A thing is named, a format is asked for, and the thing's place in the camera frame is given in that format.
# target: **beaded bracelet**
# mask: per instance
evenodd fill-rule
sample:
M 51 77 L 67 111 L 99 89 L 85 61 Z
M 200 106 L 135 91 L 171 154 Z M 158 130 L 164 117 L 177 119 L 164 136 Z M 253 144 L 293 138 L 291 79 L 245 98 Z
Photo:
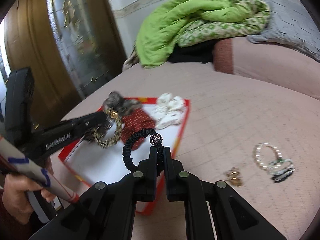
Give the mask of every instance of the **beaded bracelet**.
M 112 138 L 109 138 L 107 140 L 103 140 L 104 134 L 100 134 L 97 129 L 93 129 L 92 131 L 92 137 L 94 141 L 101 147 L 101 148 L 108 148 L 110 146 L 115 145 L 121 138 L 121 132 L 122 132 L 122 122 L 121 122 L 121 116 L 118 114 L 117 111 L 113 110 L 112 108 L 106 108 L 104 110 L 105 114 L 108 114 L 111 119 L 115 120 L 116 122 L 116 131 Z
M 271 148 L 276 155 L 276 160 L 269 162 L 268 165 L 264 163 L 260 155 L 260 150 L 262 149 L 262 147 Z M 260 143 L 255 147 L 254 154 L 255 154 L 255 159 L 258 166 L 261 169 L 266 170 L 272 176 L 279 176 L 293 169 L 293 161 L 291 159 L 283 159 L 282 153 L 280 152 L 278 147 L 275 146 L 274 144 Z M 274 171 L 274 169 L 280 168 L 285 162 L 289 162 L 290 164 L 287 167 L 280 169 L 279 171 Z

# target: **metal screw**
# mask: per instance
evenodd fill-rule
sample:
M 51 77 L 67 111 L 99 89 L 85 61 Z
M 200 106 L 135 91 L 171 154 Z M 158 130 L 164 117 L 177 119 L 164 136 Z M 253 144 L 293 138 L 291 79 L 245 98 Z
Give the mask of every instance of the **metal screw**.
M 141 178 L 143 176 L 143 172 L 142 171 L 135 171 L 133 173 L 133 176 L 136 178 Z
M 226 184 L 223 180 L 219 180 L 219 181 L 217 182 L 217 186 L 218 186 L 219 188 L 224 188 L 224 187 L 227 186 L 227 184 Z
M 186 177 L 189 176 L 189 173 L 186 172 L 186 171 L 180 171 L 180 172 L 179 172 L 179 176 L 182 177 L 182 178 L 186 178 Z
M 96 189 L 103 189 L 104 187 L 106 186 L 106 184 L 104 183 L 104 182 L 97 182 L 95 185 L 94 185 L 94 187 L 96 188 Z

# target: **gold jewelry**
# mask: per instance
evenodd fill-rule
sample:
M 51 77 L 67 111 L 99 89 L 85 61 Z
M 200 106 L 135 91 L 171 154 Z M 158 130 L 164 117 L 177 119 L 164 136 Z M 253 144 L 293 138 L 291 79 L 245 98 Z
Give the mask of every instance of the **gold jewelry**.
M 122 132 L 122 122 L 121 116 L 118 114 L 117 111 L 113 110 L 112 108 L 107 108 L 104 110 L 105 114 L 108 114 L 111 119 L 115 120 L 117 128 L 115 131 L 115 135 L 113 138 L 109 138 L 107 140 L 103 140 L 104 135 L 98 133 L 97 129 L 93 129 L 92 135 L 94 141 L 101 147 L 101 148 L 108 148 L 110 146 L 115 145 L 121 138 Z
M 242 177 L 238 167 L 233 167 L 230 171 L 225 172 L 225 175 L 233 186 L 239 187 L 242 185 Z

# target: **hand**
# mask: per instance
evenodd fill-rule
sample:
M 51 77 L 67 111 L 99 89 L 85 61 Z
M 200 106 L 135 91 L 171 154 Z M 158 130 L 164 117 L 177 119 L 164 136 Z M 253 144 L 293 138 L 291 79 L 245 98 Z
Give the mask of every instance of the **hand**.
M 53 174 L 50 158 L 46 161 L 46 168 Z M 3 205 L 8 213 L 23 225 L 29 222 L 30 216 L 34 211 L 27 199 L 26 191 L 37 190 L 41 190 L 41 195 L 48 202 L 55 198 L 55 195 L 22 174 L 10 173 L 5 177 L 2 195 Z

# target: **gray pillow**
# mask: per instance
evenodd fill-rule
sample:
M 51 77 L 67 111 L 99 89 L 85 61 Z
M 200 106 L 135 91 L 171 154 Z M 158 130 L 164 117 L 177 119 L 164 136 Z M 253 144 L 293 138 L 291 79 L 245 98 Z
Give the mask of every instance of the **gray pillow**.
M 249 35 L 252 43 L 275 42 L 320 62 L 320 32 L 299 0 L 265 0 L 271 8 L 267 27 Z

